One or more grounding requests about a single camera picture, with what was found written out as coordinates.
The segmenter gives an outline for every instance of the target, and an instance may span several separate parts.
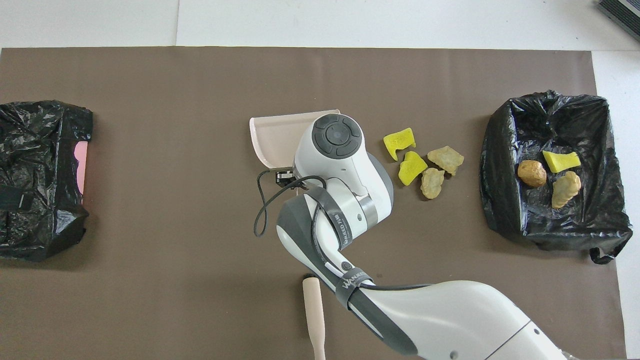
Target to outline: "circular button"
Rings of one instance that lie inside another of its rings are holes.
[[[351,130],[344,124],[333,124],[326,130],[326,139],[334,145],[342,145],[349,140]]]

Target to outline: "white floor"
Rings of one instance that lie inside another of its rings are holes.
[[[592,0],[2,0],[0,48],[424,47],[593,51],[627,213],[640,224],[640,42]],[[617,258],[627,355],[640,358],[640,243]]]

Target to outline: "black cable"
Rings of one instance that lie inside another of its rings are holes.
[[[268,173],[270,171],[271,170],[265,170],[265,171],[261,172],[260,175],[258,175],[258,178],[257,178],[258,191],[260,192],[260,197],[262,198],[262,207],[260,208],[260,211],[258,211],[258,215],[256,215],[255,221],[253,222],[253,234],[256,235],[259,238],[262,235],[264,235],[264,233],[265,233],[265,231],[267,229],[267,206],[269,206],[269,204],[271,204],[271,202],[274,201],[282,193],[284,193],[288,189],[301,186],[304,181],[310,180],[310,179],[315,179],[315,180],[320,181],[320,183],[322,184],[323,188],[326,188],[326,181],[322,177],[319,177],[317,175],[309,175],[309,176],[301,177],[301,178],[299,178],[299,179],[297,179],[295,181],[292,181],[291,183],[287,184],[287,186],[285,186],[282,189],[280,189],[280,191],[276,192],[274,196],[272,196],[269,200],[267,200],[265,202],[264,201],[264,193],[262,192],[262,186],[260,185],[260,178],[264,174],[266,174],[266,173]],[[262,231],[260,233],[258,233],[258,221],[260,220],[260,216],[262,216],[262,213],[264,213],[264,225],[262,226]]]
[[[320,205],[316,205],[316,210],[314,211],[314,217],[311,220],[311,242],[316,248],[316,253],[320,255],[320,260],[322,260],[323,263],[330,262],[331,265],[335,266],[333,261],[327,261],[327,257],[324,254],[324,251],[322,250],[322,248],[320,247],[320,244],[318,243],[318,239],[316,236],[316,224],[317,224],[318,214],[320,214],[320,211],[324,213],[324,211],[321,210]]]
[[[372,290],[414,290],[431,286],[432,284],[417,284],[417,285],[368,285],[360,284],[361,288]]]

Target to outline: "potato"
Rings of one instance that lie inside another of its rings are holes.
[[[444,182],[444,170],[438,170],[430,167],[422,172],[422,194],[427,199],[435,199],[442,191],[442,183]]]
[[[547,183],[547,171],[540,161],[523,160],[518,165],[518,177],[525,184],[537,188]]]

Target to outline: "brush handle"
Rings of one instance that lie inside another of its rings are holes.
[[[302,292],[305,296],[307,328],[314,355],[316,360],[324,360],[324,311],[318,278],[308,277],[302,280]]]

